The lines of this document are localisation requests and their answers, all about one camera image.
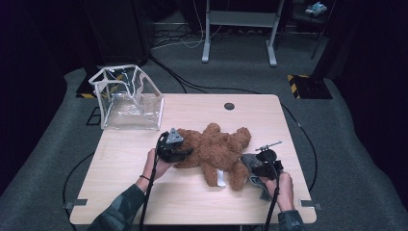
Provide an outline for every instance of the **transparent bag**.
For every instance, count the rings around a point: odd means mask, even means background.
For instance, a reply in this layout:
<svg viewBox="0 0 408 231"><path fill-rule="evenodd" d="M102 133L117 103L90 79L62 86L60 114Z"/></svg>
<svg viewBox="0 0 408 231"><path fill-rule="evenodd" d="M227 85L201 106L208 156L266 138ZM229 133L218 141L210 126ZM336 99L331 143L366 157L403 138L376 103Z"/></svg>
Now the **transparent bag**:
<svg viewBox="0 0 408 231"><path fill-rule="evenodd" d="M137 65L103 67L89 79L102 129L160 130L164 96Z"/></svg>

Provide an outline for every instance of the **dark green sleeve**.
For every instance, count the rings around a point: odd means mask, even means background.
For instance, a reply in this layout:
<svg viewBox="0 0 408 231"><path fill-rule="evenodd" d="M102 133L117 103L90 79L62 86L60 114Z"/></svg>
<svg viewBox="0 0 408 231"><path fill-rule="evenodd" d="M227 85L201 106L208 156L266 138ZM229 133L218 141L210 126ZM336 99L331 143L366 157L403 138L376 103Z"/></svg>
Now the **dark green sleeve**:
<svg viewBox="0 0 408 231"><path fill-rule="evenodd" d="M306 231L302 217L297 210L285 211L278 214L280 231Z"/></svg>
<svg viewBox="0 0 408 231"><path fill-rule="evenodd" d="M143 202L144 193L132 185L92 222L88 230L130 230Z"/></svg>

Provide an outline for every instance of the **brown teddy bear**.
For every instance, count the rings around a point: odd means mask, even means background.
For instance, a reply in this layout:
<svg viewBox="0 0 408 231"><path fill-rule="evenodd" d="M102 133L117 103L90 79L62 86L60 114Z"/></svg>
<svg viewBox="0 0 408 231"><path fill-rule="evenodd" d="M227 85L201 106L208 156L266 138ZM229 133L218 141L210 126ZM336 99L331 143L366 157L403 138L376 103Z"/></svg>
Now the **brown teddy bear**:
<svg viewBox="0 0 408 231"><path fill-rule="evenodd" d="M241 162L242 151L248 147L251 135L247 128L234 134L221 133L218 124L210 123L201 134L193 130L178 129L184 138L181 150L193 148L192 154L178 168L201 166L209 186L217 186L217 169L230 173L230 186L234 191L242 189L249 176L248 168Z"/></svg>

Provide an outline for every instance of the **table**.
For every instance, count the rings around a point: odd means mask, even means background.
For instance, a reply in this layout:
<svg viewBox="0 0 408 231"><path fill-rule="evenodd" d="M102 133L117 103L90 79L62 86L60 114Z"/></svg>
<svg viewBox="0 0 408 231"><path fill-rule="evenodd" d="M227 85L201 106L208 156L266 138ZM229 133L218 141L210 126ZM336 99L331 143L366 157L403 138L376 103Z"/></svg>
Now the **table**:
<svg viewBox="0 0 408 231"><path fill-rule="evenodd" d="M228 25L228 26L248 26L248 27L266 27L271 28L270 39L266 41L269 56L269 64L277 66L275 52L273 50L273 41L276 36L276 30L285 0L279 0L276 13L250 13L250 12L228 12L212 11L210 0L207 0L206 20L205 20L205 42L202 63L207 63L210 57L210 25Z"/></svg>
<svg viewBox="0 0 408 231"><path fill-rule="evenodd" d="M234 110L226 110L226 103ZM203 131L216 122L221 132L234 133L247 127L252 140L245 153L282 141L273 146L278 160L293 178L295 207L305 223L317 218L314 208L301 207L297 201L310 200L291 134L277 96L267 94L165 94L162 126L152 130L105 130L98 144L78 199L85 206L73 208L70 221L90 224L139 175L147 152L159 136L171 128ZM209 187L200 167L171 168L154 183L146 211L146 225L161 224L263 224L269 203L259 199L261 189L246 182L234 192L226 187ZM275 206L271 222L277 222ZM135 223L139 223L141 208Z"/></svg>

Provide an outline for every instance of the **gray carpet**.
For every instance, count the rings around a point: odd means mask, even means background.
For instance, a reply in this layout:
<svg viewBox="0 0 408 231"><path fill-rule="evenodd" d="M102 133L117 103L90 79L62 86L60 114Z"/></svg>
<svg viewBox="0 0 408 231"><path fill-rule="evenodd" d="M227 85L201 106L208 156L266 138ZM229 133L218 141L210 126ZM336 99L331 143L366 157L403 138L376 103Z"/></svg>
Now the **gray carpet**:
<svg viewBox="0 0 408 231"><path fill-rule="evenodd" d="M307 225L309 230L408 230L407 211L389 178L374 165L370 154L355 136L348 108L333 82L325 80L333 95L332 100L293 98L287 75L311 74L324 44L317 57L311 60L315 41L304 36L286 35L276 51L278 66L271 67L266 39L259 36L225 37L214 41L208 64L201 63L202 43L196 48L171 45L153 49L152 53L167 67L196 85L276 94L289 108L309 135L319 161L318 177L311 196L323 205L323 210L317 211L315 223ZM141 68L160 91L183 92L168 73L151 61ZM63 209L64 180L81 160L95 150L102 134L99 126L86 126L97 100L75 97L84 77L83 69L65 76L68 90L64 103L0 198L0 230L71 230ZM244 93L236 90L206 91ZM312 146L288 112L284 112L306 182L310 185L315 173ZM81 189L90 159L73 172L66 186L68 201L75 199Z"/></svg>

